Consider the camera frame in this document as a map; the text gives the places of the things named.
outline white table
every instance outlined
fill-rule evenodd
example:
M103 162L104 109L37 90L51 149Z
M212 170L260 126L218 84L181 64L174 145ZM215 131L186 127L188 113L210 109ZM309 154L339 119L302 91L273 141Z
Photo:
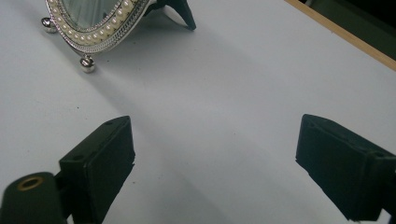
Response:
M396 153L396 73L281 0L190 6L195 32L152 13L87 75L43 31L44 1L2 1L1 192L58 173L101 123L130 115L135 168L105 223L347 223L294 161L301 117Z

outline mirror frame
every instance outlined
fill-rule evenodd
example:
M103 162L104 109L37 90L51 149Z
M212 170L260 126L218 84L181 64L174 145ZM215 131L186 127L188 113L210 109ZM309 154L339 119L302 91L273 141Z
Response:
M62 38L76 52L93 55L116 47L137 25L153 0L119 0L101 22L78 27L65 10L63 0L46 0L50 19Z

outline mirror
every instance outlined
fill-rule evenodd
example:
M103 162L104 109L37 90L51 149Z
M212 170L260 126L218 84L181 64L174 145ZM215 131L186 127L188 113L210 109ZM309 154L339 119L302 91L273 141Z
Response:
M151 10L172 8L189 30L196 28L187 0L46 0L50 17L41 20L48 33L58 32L81 55L86 73L92 55L116 47Z
M62 0L70 20L78 27L88 29L111 14L119 0Z

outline screw hole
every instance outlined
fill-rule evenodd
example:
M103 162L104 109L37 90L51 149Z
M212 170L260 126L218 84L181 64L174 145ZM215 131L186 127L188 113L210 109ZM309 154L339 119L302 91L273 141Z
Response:
M18 185L18 190L20 191L26 191L29 189L34 189L35 187L41 185L43 183L44 179L41 176L33 176L26 178L21 181L21 183Z
M78 156L73 157L73 160L79 161L79 160L81 160L82 158L84 158L84 157L81 156L81 155L78 155Z

